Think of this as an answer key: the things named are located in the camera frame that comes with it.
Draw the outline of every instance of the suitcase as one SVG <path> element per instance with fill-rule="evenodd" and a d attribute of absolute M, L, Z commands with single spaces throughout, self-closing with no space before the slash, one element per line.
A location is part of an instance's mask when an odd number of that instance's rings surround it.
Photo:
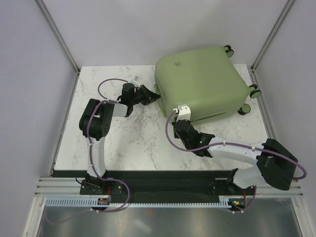
<path fill-rule="evenodd" d="M 245 115 L 251 108 L 246 98 L 261 94 L 257 85 L 247 86 L 229 57 L 229 45 L 185 51 L 158 60 L 155 91 L 161 112 L 169 116 L 179 105 L 191 109 L 191 121 L 238 111 Z"/>

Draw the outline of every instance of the metal floor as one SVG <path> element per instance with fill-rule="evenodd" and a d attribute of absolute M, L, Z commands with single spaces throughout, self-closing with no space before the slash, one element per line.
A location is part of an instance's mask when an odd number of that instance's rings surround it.
<path fill-rule="evenodd" d="M 51 221 L 84 208 L 46 207 Z M 88 212 L 57 226 L 42 222 L 43 237 L 302 237 L 291 199 L 256 199 L 244 214 L 214 208 L 127 208 Z"/>

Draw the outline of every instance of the white wall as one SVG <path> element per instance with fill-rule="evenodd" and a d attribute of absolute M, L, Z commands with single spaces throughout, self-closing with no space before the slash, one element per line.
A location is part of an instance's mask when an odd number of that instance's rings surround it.
<path fill-rule="evenodd" d="M 22 235 L 75 72 L 32 0 L 0 4 L 0 231 Z"/>
<path fill-rule="evenodd" d="M 316 1 L 293 6 L 257 70 L 279 140 L 307 169 L 304 195 L 316 221 Z"/>
<path fill-rule="evenodd" d="M 286 0 L 44 0 L 80 66 L 146 65 L 230 44 L 252 64 Z"/>

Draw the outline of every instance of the black wheel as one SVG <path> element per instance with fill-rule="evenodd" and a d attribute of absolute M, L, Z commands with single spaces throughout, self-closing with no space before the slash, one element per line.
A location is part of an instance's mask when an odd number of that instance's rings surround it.
<path fill-rule="evenodd" d="M 232 49 L 227 50 L 226 53 L 229 58 L 234 55 L 234 51 Z"/>
<path fill-rule="evenodd" d="M 254 99 L 254 98 L 257 98 L 258 96 L 261 95 L 261 90 L 254 90 L 252 92 L 250 92 L 250 98 L 251 99 Z"/>
<path fill-rule="evenodd" d="M 246 115 L 247 113 L 249 113 L 251 111 L 251 107 L 248 104 L 244 104 L 239 110 L 238 113 L 240 115 Z"/>
<path fill-rule="evenodd" d="M 229 44 L 225 45 L 223 48 L 227 48 L 227 49 L 225 49 L 225 51 L 232 49 L 232 47 Z"/>
<path fill-rule="evenodd" d="M 257 86 L 256 84 L 252 84 L 252 85 L 250 85 L 249 87 L 250 87 L 250 88 L 253 87 L 253 88 L 255 88 L 255 90 L 258 89 L 258 86 Z"/>

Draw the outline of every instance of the white marble surface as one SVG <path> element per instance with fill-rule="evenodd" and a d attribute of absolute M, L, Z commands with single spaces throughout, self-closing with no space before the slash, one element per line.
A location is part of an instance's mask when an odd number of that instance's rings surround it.
<path fill-rule="evenodd" d="M 85 170 L 88 165 L 86 141 L 79 130 L 79 120 L 90 98 L 100 99 L 99 83 L 109 78 L 132 80 L 140 77 L 140 83 L 154 90 L 154 66 L 106 66 L 83 67 L 68 116 L 62 143 L 56 160 L 55 170 Z M 235 68 L 251 84 L 245 64 Z M 116 99 L 121 93 L 122 82 L 110 81 L 102 85 L 105 96 Z M 247 98 L 251 112 L 245 116 L 237 112 L 202 121 L 193 126 L 200 132 L 213 133 L 225 139 L 260 142 L 267 138 L 257 100 Z M 249 164 L 225 158 L 201 158 L 192 153 L 172 147 L 166 139 L 162 116 L 156 103 L 149 106 L 137 105 L 129 118 L 113 118 L 106 137 L 105 162 L 111 170 L 219 170 L 246 168 Z M 169 132 L 173 137 L 172 127 Z M 179 139 L 173 139 L 182 146 Z"/>

